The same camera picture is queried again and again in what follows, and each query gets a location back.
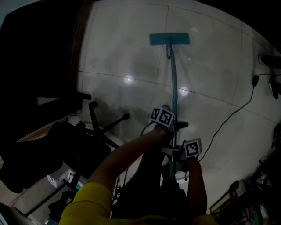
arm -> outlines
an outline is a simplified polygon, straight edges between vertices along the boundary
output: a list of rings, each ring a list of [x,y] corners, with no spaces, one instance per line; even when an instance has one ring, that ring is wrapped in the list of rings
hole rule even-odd
[[[113,193],[116,178],[138,159],[149,147],[162,139],[165,131],[156,128],[110,153],[96,168],[88,182],[106,186]]]
[[[207,210],[207,194],[202,176],[201,165],[196,159],[187,161],[189,183],[187,192],[187,208],[192,219],[205,215]]]

black cable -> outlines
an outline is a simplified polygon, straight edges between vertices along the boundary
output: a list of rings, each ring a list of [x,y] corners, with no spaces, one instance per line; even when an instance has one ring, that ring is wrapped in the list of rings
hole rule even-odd
[[[186,174],[187,174],[187,171],[185,172],[185,176],[184,176],[184,180],[185,180],[185,181],[187,181]]]
[[[149,124],[147,124],[147,125],[142,129],[141,136],[144,134],[145,129],[148,128],[151,124],[153,124],[153,121],[151,121]]]
[[[244,104],[241,108],[239,108],[239,109],[237,109],[236,111],[234,111],[233,113],[231,113],[231,115],[221,124],[221,126],[219,127],[219,129],[218,129],[218,130],[216,131],[216,133],[214,134],[214,136],[213,136],[213,138],[212,138],[212,140],[211,140],[211,143],[210,143],[209,147],[207,148],[205,154],[204,154],[203,157],[199,160],[199,162],[205,157],[207,151],[208,151],[208,150],[210,149],[210,147],[211,147],[211,144],[212,144],[213,139],[215,138],[216,134],[220,131],[221,127],[222,127],[235,113],[239,112],[242,108],[244,108],[246,105],[248,105],[248,104],[251,102],[251,100],[252,100],[252,98],[253,98],[253,94],[254,94],[254,88],[255,88],[255,86],[253,86],[252,94],[251,94],[250,100],[249,100],[246,104]]]
[[[120,175],[117,177],[116,186],[115,186],[115,192],[114,192],[114,195],[113,195],[113,202],[112,203],[114,203],[114,201],[118,199],[118,197],[117,197],[117,189],[121,189],[121,186],[119,185],[119,182],[120,182]]]
[[[268,73],[264,73],[264,74],[259,74],[258,76],[281,76],[281,74],[268,74]]]

hand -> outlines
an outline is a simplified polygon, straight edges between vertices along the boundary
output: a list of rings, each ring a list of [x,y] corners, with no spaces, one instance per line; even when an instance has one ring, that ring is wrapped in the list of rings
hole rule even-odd
[[[159,132],[159,134],[160,134],[161,136],[164,136],[164,135],[166,134],[166,131],[165,131],[163,128],[161,128],[160,126],[158,126],[158,125],[155,125],[154,130],[156,130],[157,132]]]
[[[187,160],[185,161],[185,164],[187,166],[187,169],[190,169],[192,167],[201,167],[200,163],[198,162],[198,160],[195,157],[189,157],[187,158]]]

grout line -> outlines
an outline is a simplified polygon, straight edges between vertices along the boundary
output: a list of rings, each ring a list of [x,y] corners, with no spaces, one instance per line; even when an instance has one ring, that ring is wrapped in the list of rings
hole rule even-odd
[[[184,8],[179,8],[179,7],[175,7],[175,6],[169,6],[169,7],[177,8],[177,9],[183,9],[183,10],[187,10],[187,11],[190,11],[190,12],[198,13],[198,14],[201,14],[201,15],[204,15],[204,16],[207,16],[207,17],[210,17],[210,18],[213,18],[213,19],[215,19],[215,20],[217,20],[217,21],[220,21],[220,22],[222,22],[222,23],[225,23],[226,25],[231,26],[231,27],[234,28],[235,30],[239,30],[239,28],[234,27],[233,25],[231,25],[231,24],[229,24],[229,23],[226,23],[226,22],[224,22],[224,21],[221,21],[221,20],[219,20],[219,19],[217,19],[217,18],[214,18],[214,17],[212,17],[212,16],[210,16],[210,15],[203,14],[203,13],[201,13],[201,12],[197,12],[197,11],[193,11],[193,10],[189,10],[189,9],[184,9]]]
[[[228,111],[228,114],[227,114],[227,118],[229,117],[229,115],[230,115],[230,113],[231,113],[231,109],[232,109],[232,105],[230,106],[230,108],[229,108],[229,111]],[[209,153],[209,156],[208,156],[208,158],[207,158],[207,160],[205,161],[205,163],[204,163],[204,165],[203,166],[205,166],[206,165],[206,163],[207,163],[207,161],[208,161],[208,159],[209,159],[209,157],[211,156],[211,154],[212,154],[212,152],[214,151],[214,149],[216,148],[216,145],[219,143],[219,140],[220,140],[220,137],[221,137],[221,134],[223,133],[223,130],[224,130],[224,128],[225,128],[225,125],[226,125],[227,123],[225,123],[222,127],[221,127],[221,131],[220,131],[220,133],[219,133],[219,135],[217,136],[218,137],[218,139],[217,139],[217,141],[216,141],[216,143],[215,143],[215,145],[214,145],[214,147],[211,149],[211,152]]]
[[[257,40],[255,40],[253,37],[249,36],[248,34],[246,34],[245,32],[241,31],[243,34],[245,34],[246,36],[248,36],[249,38],[251,38],[253,41],[255,41],[257,44],[259,44],[261,47],[263,47],[265,50],[269,51],[270,49],[268,49],[267,47],[264,47],[261,43],[259,43]]]
[[[248,109],[243,108],[242,110],[245,110],[245,111],[248,111],[249,113],[253,113],[253,114],[257,115],[257,116],[260,116],[260,117],[262,117],[262,118],[264,118],[264,119],[266,119],[266,120],[268,120],[268,121],[270,121],[270,122],[272,122],[272,123],[274,123],[274,124],[279,124],[279,123],[276,123],[276,122],[272,121],[271,119],[268,119],[268,118],[266,118],[266,117],[264,117],[264,116],[262,116],[262,115],[259,115],[259,114],[255,113],[255,112],[252,112],[252,111],[250,111],[250,110],[248,110]]]
[[[112,75],[112,74],[105,74],[105,73],[94,73],[94,72],[84,72],[84,71],[79,71],[79,72],[89,73],[89,74],[100,74],[100,75],[106,75],[106,76],[116,76],[116,77],[124,78],[123,76]],[[169,86],[169,85],[166,85],[166,84],[157,83],[157,82],[152,82],[152,81],[147,81],[147,80],[141,80],[141,79],[136,79],[136,78],[132,78],[132,79],[133,79],[133,80],[142,81],[142,82],[153,83],[153,84],[155,84],[155,85],[158,84],[158,85],[162,85],[162,86],[166,86],[166,87],[172,87],[172,86]],[[217,98],[214,98],[214,97],[211,97],[211,96],[207,96],[207,95],[204,95],[204,94],[201,94],[201,93],[197,93],[197,92],[195,92],[195,91],[189,91],[189,90],[185,90],[185,91],[188,91],[188,92],[191,92],[191,93],[194,93],[194,94],[198,94],[198,95],[202,95],[202,96],[207,97],[207,98],[212,98],[212,99],[215,99],[215,100],[217,100],[217,101],[220,101],[220,102],[224,102],[224,103],[226,103],[226,104],[229,104],[229,105],[231,105],[231,106],[236,106],[236,107],[239,107],[239,108],[241,107],[241,106],[234,105],[234,104],[231,104],[231,103],[229,103],[229,102],[225,102],[225,101],[223,101],[223,100],[220,100],[220,99],[217,99]],[[262,117],[262,118],[264,118],[264,119],[266,119],[266,120],[269,120],[269,121],[272,122],[272,123],[278,124],[278,123],[276,123],[276,122],[274,122],[274,121],[272,121],[272,120],[270,120],[270,119],[268,119],[268,118],[266,118],[266,117],[263,117],[262,115],[259,115],[259,114],[255,113],[255,112],[252,112],[252,111],[250,111],[250,110],[248,110],[248,109],[243,108],[242,110],[246,110],[246,111],[248,111],[248,112],[250,112],[250,113],[253,113],[253,114],[257,115],[257,116],[260,116],[260,117]]]
[[[79,72],[83,72],[83,73],[92,73],[92,74],[100,74],[100,75],[106,75],[106,76],[116,76],[116,77],[125,78],[124,76],[118,76],[118,75],[106,74],[106,73],[94,73],[94,72],[84,72],[84,71],[79,71]],[[153,82],[153,81],[141,80],[141,79],[137,79],[137,78],[132,78],[132,79],[133,79],[133,80],[143,81],[143,82],[148,82],[148,83],[153,83],[153,84],[156,83],[156,82]]]
[[[236,90],[238,87],[238,82],[239,82],[239,77],[240,77],[240,72],[241,72],[241,64],[242,64],[242,51],[243,51],[243,37],[242,37],[242,32],[241,32],[241,55],[240,55],[240,63],[239,63],[239,72],[238,72],[238,78],[237,78],[237,82],[236,82],[236,86],[235,86],[235,91],[234,91],[234,95],[233,95],[233,99],[231,101],[231,104],[233,104],[234,99],[235,99],[235,95],[236,95]]]
[[[85,56],[84,56],[83,70],[85,70],[85,66],[86,66],[86,57],[87,57],[87,53],[88,53],[89,38],[90,38],[90,35],[91,35],[92,25],[93,25],[93,21],[94,21],[94,18],[95,18],[95,14],[96,14],[96,11],[97,11],[97,8],[94,8],[94,4],[93,4],[93,6],[92,6],[91,12],[92,12],[92,10],[94,10],[94,14],[93,14],[93,19],[92,19],[92,22],[91,22],[91,25],[90,25],[89,35],[88,35],[88,38],[87,38],[87,44],[86,44],[86,52],[85,52]]]
[[[167,20],[168,20],[168,13],[169,13],[169,7],[168,7],[168,10],[167,10],[167,16],[166,16],[166,22],[165,22],[165,29],[164,29],[164,33],[166,33]],[[157,74],[156,74],[155,84],[157,83],[157,79],[158,79],[159,68],[160,68],[161,57],[162,57],[162,51],[163,51],[163,45],[161,46],[161,52],[160,52],[160,58],[159,58],[159,63],[158,63],[158,69],[157,69]]]
[[[149,122],[149,117],[150,117],[151,107],[152,107],[152,104],[153,104],[153,98],[154,98],[154,93],[155,93],[155,90],[156,90],[156,83],[154,84],[154,90],[153,90],[153,93],[152,93],[151,104],[150,104],[150,107],[149,107],[148,122]]]
[[[116,5],[97,6],[97,8],[110,7],[110,6],[119,6],[119,5],[157,5],[157,6],[169,6],[169,5],[149,4],[149,3],[124,3],[124,4],[116,4]]]

mop head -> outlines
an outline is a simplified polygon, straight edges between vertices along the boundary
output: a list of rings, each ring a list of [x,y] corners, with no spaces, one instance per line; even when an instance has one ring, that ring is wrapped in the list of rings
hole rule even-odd
[[[189,44],[188,33],[152,33],[149,35],[150,45]]]

